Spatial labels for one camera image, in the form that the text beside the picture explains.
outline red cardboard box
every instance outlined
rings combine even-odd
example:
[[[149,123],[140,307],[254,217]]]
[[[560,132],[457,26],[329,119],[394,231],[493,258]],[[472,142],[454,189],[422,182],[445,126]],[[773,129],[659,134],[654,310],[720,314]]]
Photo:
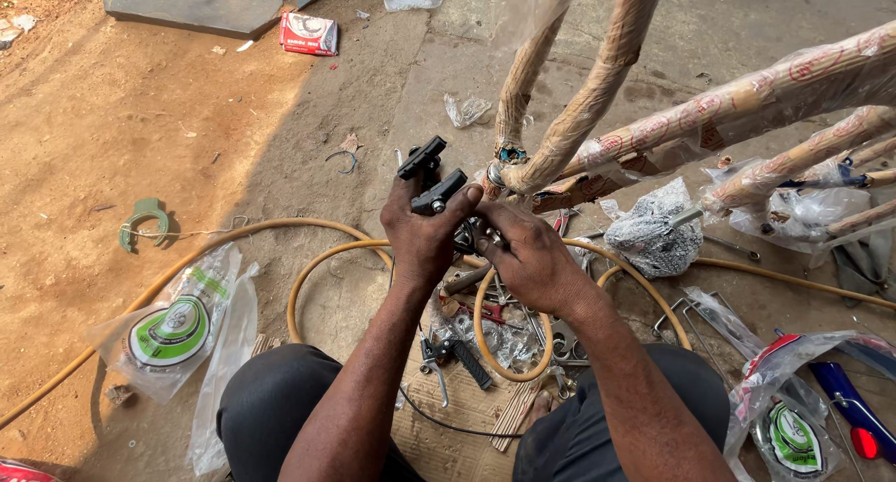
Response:
[[[280,17],[280,44],[287,52],[333,56],[336,53],[336,22],[283,12]]]

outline black brake pad holder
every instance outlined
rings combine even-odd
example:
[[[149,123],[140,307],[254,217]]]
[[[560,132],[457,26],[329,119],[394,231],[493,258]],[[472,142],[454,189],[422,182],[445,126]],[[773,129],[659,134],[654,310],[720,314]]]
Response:
[[[433,203],[447,204],[448,199],[451,199],[452,195],[461,190],[465,184],[467,184],[467,175],[460,168],[454,169],[454,172],[441,182],[437,182],[429,190],[420,193],[419,197],[414,197],[410,201],[410,211],[423,216],[435,216]]]

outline man's right hand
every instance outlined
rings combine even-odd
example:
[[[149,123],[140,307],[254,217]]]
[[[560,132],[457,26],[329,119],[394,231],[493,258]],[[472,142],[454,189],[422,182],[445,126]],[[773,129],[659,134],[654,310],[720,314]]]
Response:
[[[474,215],[501,232],[509,249],[487,237],[476,240],[479,253],[495,265],[510,293],[540,313],[577,321],[577,306],[611,306],[609,297],[582,272],[563,240],[540,217],[505,204],[479,202]]]

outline trousers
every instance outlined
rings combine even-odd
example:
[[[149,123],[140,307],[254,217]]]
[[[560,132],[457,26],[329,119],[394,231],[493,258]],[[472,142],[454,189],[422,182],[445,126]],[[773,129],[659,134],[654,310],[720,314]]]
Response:
[[[719,374],[691,351],[667,344],[644,348],[721,451],[728,397]],[[317,348],[286,344],[237,371],[221,396],[217,417],[218,437],[237,482],[277,480],[299,430],[340,370],[339,362]],[[391,440],[380,479],[423,480]],[[575,396],[523,434],[513,480],[627,480],[590,369],[580,375]]]

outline black handlebar grip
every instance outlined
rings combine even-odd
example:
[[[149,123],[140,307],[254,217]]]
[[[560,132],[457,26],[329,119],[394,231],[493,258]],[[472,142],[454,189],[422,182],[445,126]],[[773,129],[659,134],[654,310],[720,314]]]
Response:
[[[463,340],[447,339],[442,341],[442,344],[446,348],[450,348],[451,351],[457,355],[457,359],[463,363],[463,367],[473,376],[473,379],[476,380],[476,384],[479,385],[481,390],[485,390],[488,386],[492,385],[492,377],[486,372],[486,369],[479,364],[479,361],[476,361],[476,357],[473,356],[473,353],[471,353],[469,349],[467,349]]]

